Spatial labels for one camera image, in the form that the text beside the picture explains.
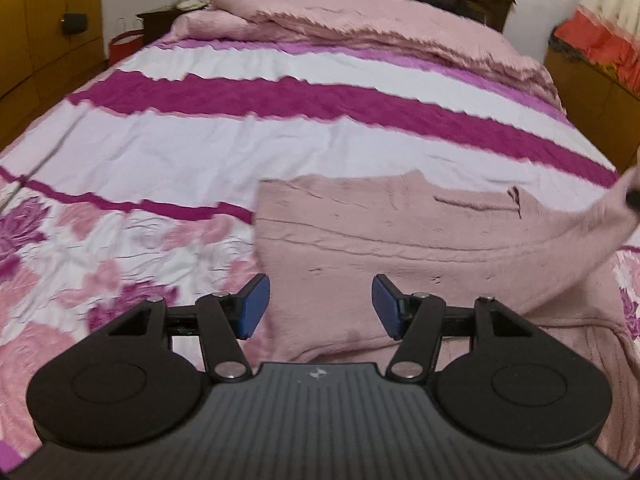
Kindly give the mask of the pink knit cardigan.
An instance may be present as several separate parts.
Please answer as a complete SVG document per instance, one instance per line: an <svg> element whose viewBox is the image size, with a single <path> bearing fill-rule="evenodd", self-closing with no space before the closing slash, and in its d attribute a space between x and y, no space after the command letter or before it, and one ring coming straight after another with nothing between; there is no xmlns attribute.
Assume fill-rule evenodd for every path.
<svg viewBox="0 0 640 480"><path fill-rule="evenodd" d="M254 248L271 282L246 348L265 361L372 361L394 344L371 304L371 282L468 306L491 295L608 378L613 406L599 448L639 463L639 357L615 278L617 251L637 229L629 170L589 208L562 212L511 188L447 190L402 176L267 180L258 188Z"/></svg>

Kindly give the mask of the wooden side cabinet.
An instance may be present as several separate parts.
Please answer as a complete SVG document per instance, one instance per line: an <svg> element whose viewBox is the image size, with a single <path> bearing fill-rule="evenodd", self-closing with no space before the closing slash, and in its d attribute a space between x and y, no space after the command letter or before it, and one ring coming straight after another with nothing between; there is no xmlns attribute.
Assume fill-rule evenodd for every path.
<svg viewBox="0 0 640 480"><path fill-rule="evenodd" d="M639 98L582 58L548 48L552 76L570 122L623 171L637 160Z"/></svg>

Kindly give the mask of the floral striped bed sheet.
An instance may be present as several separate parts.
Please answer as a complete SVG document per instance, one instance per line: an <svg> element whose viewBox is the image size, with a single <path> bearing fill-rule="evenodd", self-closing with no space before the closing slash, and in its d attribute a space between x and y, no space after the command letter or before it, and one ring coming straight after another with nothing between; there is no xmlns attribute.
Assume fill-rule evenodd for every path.
<svg viewBox="0 0 640 480"><path fill-rule="evenodd" d="M561 107L380 49L187 39L65 98L1 156L2 477L637 478L602 370L491 295L444 300L427 380L252 364L262 320L209 379L195 303L264 273L259 185L413 171L562 212L624 175Z"/></svg>

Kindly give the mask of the orange floral curtain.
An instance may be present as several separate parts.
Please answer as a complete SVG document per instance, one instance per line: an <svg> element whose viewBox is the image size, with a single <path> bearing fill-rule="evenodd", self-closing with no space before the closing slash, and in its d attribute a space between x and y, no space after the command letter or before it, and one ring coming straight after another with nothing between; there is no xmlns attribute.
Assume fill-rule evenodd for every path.
<svg viewBox="0 0 640 480"><path fill-rule="evenodd" d="M580 0L553 36L612 70L628 90L639 92L640 0Z"/></svg>

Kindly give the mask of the red bag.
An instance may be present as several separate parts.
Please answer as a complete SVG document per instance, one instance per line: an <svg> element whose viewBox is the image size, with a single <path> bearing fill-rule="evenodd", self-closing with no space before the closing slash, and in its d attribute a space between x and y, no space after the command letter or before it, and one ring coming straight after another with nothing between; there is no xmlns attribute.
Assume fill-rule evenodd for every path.
<svg viewBox="0 0 640 480"><path fill-rule="evenodd" d="M133 29L115 36L108 44L108 65L113 66L129 58L144 46L143 30Z"/></svg>

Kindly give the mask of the dark bedside table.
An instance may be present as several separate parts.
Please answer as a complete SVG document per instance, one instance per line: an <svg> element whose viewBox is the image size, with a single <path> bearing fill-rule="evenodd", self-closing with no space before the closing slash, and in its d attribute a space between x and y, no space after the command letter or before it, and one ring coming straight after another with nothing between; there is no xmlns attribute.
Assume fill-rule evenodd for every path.
<svg viewBox="0 0 640 480"><path fill-rule="evenodd" d="M143 44L148 46L168 34L172 23L182 14L181 10L175 8L139 13L138 18L142 21Z"/></svg>

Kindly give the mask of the pink folded blanket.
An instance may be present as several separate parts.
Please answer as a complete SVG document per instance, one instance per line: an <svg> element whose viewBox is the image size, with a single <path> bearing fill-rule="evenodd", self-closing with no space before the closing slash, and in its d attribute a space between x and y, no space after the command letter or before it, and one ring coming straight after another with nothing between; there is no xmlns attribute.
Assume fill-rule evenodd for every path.
<svg viewBox="0 0 640 480"><path fill-rule="evenodd" d="M562 106L548 70L500 32L412 0L210 0L180 15L166 44L194 39L380 49L462 68Z"/></svg>

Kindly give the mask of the black wardrobe knob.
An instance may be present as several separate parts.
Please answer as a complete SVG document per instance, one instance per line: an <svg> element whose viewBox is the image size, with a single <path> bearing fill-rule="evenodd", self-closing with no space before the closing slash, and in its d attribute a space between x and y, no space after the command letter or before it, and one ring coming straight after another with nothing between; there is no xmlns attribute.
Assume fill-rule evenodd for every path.
<svg viewBox="0 0 640 480"><path fill-rule="evenodd" d="M61 32L64 36L83 34L88 30L88 15L85 13L65 13L61 20Z"/></svg>

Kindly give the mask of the yellow wooden wardrobe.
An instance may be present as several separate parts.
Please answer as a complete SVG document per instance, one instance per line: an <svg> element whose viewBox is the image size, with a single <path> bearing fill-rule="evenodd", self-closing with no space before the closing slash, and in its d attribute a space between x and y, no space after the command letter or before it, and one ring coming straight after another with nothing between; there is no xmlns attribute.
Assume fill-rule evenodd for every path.
<svg viewBox="0 0 640 480"><path fill-rule="evenodd" d="M64 36L65 13L88 30ZM105 69L101 0L1 0L1 145Z"/></svg>

